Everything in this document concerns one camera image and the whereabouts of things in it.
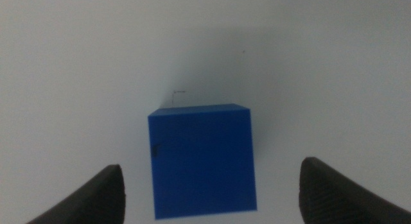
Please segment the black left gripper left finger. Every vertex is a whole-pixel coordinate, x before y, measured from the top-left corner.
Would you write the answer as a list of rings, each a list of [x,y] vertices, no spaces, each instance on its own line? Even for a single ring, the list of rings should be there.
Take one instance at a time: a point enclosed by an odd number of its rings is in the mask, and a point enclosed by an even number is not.
[[[126,194],[121,166],[109,165],[31,224],[122,224]]]

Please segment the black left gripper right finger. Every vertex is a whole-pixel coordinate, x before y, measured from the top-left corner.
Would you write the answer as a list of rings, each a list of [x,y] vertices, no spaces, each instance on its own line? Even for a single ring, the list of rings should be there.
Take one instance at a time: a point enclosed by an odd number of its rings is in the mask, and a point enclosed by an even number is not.
[[[301,164],[299,208],[305,223],[410,224],[410,212],[315,157]]]

